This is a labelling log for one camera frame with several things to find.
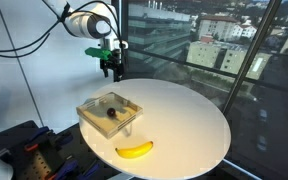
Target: yellow banana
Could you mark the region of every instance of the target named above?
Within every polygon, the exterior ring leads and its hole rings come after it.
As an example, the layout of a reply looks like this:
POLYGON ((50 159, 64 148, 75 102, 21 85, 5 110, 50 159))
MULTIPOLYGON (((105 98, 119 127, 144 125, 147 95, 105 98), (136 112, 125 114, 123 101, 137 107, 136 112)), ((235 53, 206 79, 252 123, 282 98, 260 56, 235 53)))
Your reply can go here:
POLYGON ((150 151, 153 147, 153 141, 148 141, 142 145, 133 148, 118 149, 115 148, 117 154, 123 158, 131 159, 142 156, 150 151))

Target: city view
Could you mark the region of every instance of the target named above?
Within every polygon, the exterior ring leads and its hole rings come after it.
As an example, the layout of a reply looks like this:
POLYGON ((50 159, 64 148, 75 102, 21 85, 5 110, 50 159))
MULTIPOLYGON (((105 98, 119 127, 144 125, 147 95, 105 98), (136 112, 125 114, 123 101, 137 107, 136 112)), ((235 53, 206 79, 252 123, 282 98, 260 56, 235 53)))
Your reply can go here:
MULTIPOLYGON (((269 1, 133 0, 125 78, 191 88, 223 109, 269 1)), ((230 159, 288 179, 288 1, 282 1, 226 116, 230 159)))

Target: black object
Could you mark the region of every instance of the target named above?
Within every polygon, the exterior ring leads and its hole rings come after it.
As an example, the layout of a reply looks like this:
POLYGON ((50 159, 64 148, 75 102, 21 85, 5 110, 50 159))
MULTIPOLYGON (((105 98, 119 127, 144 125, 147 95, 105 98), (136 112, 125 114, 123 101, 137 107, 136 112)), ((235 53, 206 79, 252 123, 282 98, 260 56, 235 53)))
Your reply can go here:
POLYGON ((118 60, 119 53, 118 50, 115 50, 112 52, 112 56, 110 56, 108 60, 100 59, 100 68, 104 72, 104 77, 108 77, 107 70, 111 69, 114 74, 114 82, 119 82, 124 74, 124 65, 123 63, 119 63, 118 60))
POLYGON ((96 157, 84 141, 79 124, 55 134, 47 127, 38 128, 34 121, 27 121, 0 132, 0 159, 13 167, 12 179, 16 180, 52 176, 65 180, 105 180, 120 173, 96 157), (25 151, 23 147, 28 144, 38 147, 25 151))
POLYGON ((108 108, 106 113, 109 117, 115 117, 116 116, 116 111, 114 108, 108 108))

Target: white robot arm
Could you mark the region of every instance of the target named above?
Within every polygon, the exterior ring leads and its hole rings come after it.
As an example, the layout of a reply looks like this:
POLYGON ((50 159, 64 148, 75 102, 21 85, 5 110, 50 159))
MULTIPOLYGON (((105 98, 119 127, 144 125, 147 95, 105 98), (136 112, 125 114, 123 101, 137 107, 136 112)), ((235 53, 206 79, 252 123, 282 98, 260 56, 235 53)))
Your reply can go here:
POLYGON ((95 48, 88 49, 87 54, 101 58, 101 69, 103 69, 105 77, 108 76, 107 69, 112 69, 114 81, 119 81, 124 73, 121 54, 123 49, 128 48, 128 44, 120 40, 120 37, 114 33, 114 31, 118 31, 115 22, 115 8, 111 5, 105 6, 97 3, 95 8, 90 11, 74 12, 66 0, 43 0, 43 2, 54 12, 72 36, 100 39, 100 50, 110 51, 110 57, 102 58, 95 48))

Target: clear plastic box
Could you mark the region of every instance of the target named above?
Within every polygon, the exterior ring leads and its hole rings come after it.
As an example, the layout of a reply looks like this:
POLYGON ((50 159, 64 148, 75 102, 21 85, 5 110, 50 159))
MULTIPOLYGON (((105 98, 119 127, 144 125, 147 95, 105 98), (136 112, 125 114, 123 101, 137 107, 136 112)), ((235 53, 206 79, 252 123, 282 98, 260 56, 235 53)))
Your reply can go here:
POLYGON ((86 102, 76 110, 81 118, 88 121, 107 139, 143 113, 143 108, 113 92, 86 102), (107 114, 109 108, 115 109, 114 116, 107 114))

